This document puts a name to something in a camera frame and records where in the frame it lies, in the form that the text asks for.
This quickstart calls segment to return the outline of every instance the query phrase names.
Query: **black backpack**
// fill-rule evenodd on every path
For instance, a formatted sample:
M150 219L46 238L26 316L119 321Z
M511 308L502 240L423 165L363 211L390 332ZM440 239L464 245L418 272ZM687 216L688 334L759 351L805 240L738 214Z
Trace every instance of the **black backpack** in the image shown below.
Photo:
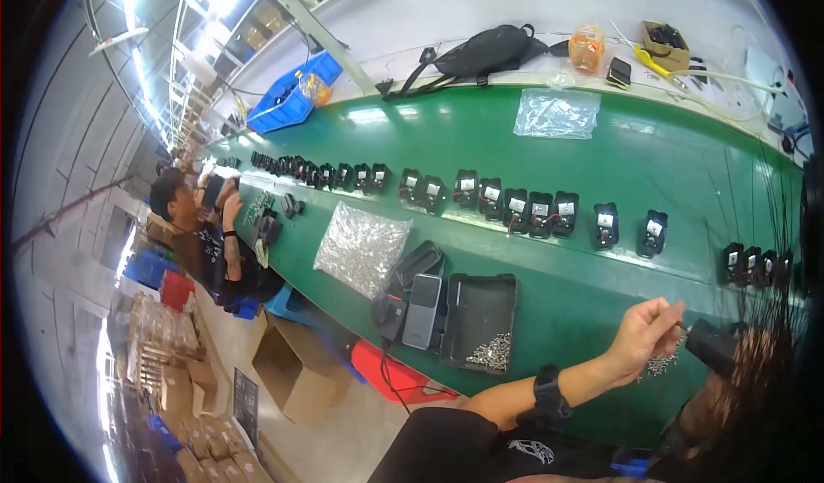
M549 51L549 46L535 38L535 28L530 24L520 27L499 25L474 35L437 59L434 48L425 48L420 56L420 66L407 78L404 87L399 92L384 95L383 100L388 102L430 94L468 78L474 79L478 86L485 86L489 74L518 69ZM410 92L409 88L429 65L435 65L443 76Z

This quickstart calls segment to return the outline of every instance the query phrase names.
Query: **hand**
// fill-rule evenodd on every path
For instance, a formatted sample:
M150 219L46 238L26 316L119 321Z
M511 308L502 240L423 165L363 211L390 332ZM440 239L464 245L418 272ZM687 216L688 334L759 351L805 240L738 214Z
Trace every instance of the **hand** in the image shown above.
M683 302L670 305L663 297L635 304L624 313L618 333L603 355L615 378L613 386L633 382L650 358L675 352L681 337L677 323L683 315Z
M235 188L235 180L233 178L225 180L223 182L223 186L220 188L220 193L218 194L218 200L215 201L215 206L222 208L223 205L226 204L226 200L229 196L235 192L237 192L237 189Z
M241 199L241 194L233 193L229 196L226 204L223 205L223 231L235 230L235 219L242 207L243 200Z

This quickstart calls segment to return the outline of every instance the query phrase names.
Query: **worker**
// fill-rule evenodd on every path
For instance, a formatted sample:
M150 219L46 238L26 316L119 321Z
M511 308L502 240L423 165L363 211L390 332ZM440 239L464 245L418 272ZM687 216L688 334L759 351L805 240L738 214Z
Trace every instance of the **worker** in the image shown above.
M214 209L208 219L203 218L200 202L207 176L192 190L180 170L166 170L151 185L151 211L177 231L171 245L181 267L220 302L248 298L265 303L280 292L283 278L264 269L254 251L237 237L235 220L243 201L232 179L223 183Z
M684 303L663 298L636 304L609 349L594 359L561 370L545 366L536 377L493 386L457 408L415 410L369 481L560 483L620 476L611 467L619 447L550 426L560 426L575 407L633 383L651 358L672 354L683 313ZM710 382L676 418L686 437L699 433L701 419L718 403L717 377ZM647 476L671 481L681 472L678 464L661 461L649 466Z

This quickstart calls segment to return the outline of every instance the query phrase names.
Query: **bag of screws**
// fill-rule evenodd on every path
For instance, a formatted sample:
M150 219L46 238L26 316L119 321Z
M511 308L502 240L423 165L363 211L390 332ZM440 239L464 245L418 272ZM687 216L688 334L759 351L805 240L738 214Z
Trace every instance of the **bag of screws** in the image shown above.
M389 220L339 202L312 267L372 300L388 286L411 227L411 220Z

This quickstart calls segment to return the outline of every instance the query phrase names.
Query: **screwdriver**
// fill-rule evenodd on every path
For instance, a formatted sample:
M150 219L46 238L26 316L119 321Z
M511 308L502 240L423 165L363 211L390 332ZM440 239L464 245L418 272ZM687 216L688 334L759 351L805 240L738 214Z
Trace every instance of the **screwdriver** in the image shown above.
M686 349L695 354L701 363L710 367L717 375L729 379L735 370L735 348L738 339L713 326L703 318L687 327L678 321L678 327L686 331Z

